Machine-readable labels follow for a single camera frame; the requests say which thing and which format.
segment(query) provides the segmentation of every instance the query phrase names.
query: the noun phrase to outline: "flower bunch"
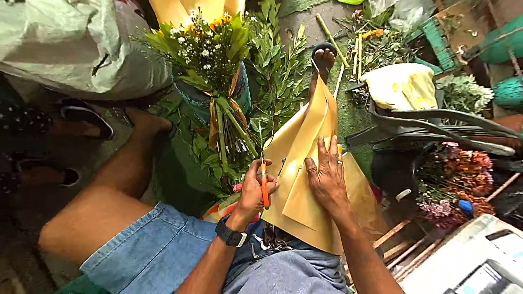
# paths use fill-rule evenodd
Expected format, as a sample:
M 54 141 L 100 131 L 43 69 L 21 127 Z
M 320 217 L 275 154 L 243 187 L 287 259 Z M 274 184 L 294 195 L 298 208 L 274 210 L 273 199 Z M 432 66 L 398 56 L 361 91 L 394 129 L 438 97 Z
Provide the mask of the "flower bunch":
M 417 201 L 423 218 L 442 228 L 463 224 L 467 218 L 459 200 L 470 201 L 475 216 L 494 214 L 484 198 L 493 189 L 492 161 L 486 153 L 464 151 L 457 143 L 444 142 L 424 160 L 417 174 Z
M 212 164 L 217 179 L 222 175 L 236 179 L 238 176 L 229 169 L 229 163 L 239 166 L 258 155 L 247 120 L 232 97 L 239 66 L 250 50 L 248 23 L 239 13 L 235 16 L 225 13 L 209 22 L 203 19 L 200 9 L 191 13 L 191 22 L 187 27 L 160 24 L 160 30 L 146 34 L 147 41 L 171 62 L 176 79 L 209 97 L 209 138 L 201 142 L 195 135 L 192 149 L 196 158 L 201 159 L 202 165 Z M 201 151 L 206 148 L 217 154 L 208 156 Z

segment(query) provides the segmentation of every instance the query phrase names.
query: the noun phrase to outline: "green stem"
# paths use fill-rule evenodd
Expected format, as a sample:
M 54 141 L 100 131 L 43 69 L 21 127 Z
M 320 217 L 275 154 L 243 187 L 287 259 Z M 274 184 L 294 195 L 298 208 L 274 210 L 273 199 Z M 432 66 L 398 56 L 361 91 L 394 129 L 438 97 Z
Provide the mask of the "green stem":
M 220 158 L 222 160 L 222 168 L 223 173 L 227 172 L 227 154 L 226 154 L 226 148 L 225 148 L 225 137 L 223 136 L 223 118 L 222 118 L 222 110 L 220 109 L 220 106 L 218 103 L 214 104 L 216 108 L 216 115 L 218 117 L 218 136 L 220 138 Z
M 251 155 L 253 157 L 258 157 L 258 152 L 256 152 L 256 148 L 254 147 L 253 142 L 249 139 L 249 136 L 247 135 L 247 133 L 245 133 L 243 131 L 242 127 L 236 121 L 236 118 L 234 117 L 232 112 L 229 110 L 229 108 L 228 108 L 229 103 L 227 102 L 227 100 L 225 98 L 219 97 L 219 98 L 216 98 L 216 101 L 217 101 L 218 104 L 220 104 L 220 102 L 226 104 L 226 106 L 223 107 L 223 112 L 225 112 L 225 114 L 229 117 L 229 119 L 232 121 L 233 125 L 238 130 L 238 133 L 240 133 L 240 136 L 245 141 L 245 144 L 247 145 L 247 148 L 249 148 L 249 151 L 251 152 Z

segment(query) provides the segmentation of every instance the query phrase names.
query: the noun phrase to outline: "man's right hand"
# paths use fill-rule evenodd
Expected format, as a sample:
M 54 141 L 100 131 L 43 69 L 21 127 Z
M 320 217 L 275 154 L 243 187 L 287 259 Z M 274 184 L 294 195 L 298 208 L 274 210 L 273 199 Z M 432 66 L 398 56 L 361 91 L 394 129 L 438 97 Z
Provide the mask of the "man's right hand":
M 309 184 L 314 197 L 331 215 L 334 222 L 343 221 L 352 212 L 345 188 L 341 154 L 338 153 L 338 137 L 331 139 L 330 152 L 325 148 L 323 137 L 318 138 L 318 160 L 316 167 L 312 158 L 305 158 Z

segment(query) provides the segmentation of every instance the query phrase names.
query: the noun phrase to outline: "flower stem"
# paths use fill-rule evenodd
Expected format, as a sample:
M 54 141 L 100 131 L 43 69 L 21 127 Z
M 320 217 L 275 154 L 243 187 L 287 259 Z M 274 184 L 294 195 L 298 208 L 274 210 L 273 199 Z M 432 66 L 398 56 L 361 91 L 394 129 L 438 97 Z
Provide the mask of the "flower stem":
M 214 105 L 216 107 L 216 115 L 218 119 L 218 136 L 220 138 L 220 158 L 222 160 L 222 168 L 223 173 L 227 172 L 228 164 L 227 164 L 227 154 L 225 149 L 225 136 L 223 135 L 223 114 L 220 106 L 218 103 Z

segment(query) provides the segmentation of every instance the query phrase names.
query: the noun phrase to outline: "black watch strap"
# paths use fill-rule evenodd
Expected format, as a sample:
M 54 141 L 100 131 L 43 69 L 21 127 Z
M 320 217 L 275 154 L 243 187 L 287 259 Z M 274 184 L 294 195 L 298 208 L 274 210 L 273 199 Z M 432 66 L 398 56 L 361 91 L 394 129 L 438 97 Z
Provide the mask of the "black watch strap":
M 229 216 L 231 215 L 228 214 L 224 216 L 222 219 L 220 219 L 220 221 L 216 225 L 216 235 L 218 235 L 223 241 L 225 241 L 225 243 L 228 246 L 235 246 L 240 248 L 243 244 L 245 244 L 245 242 L 249 240 L 250 236 L 247 235 L 247 233 L 245 232 L 241 233 L 229 229 L 229 227 L 225 225 L 225 222 L 227 221 L 227 219 L 229 219 Z

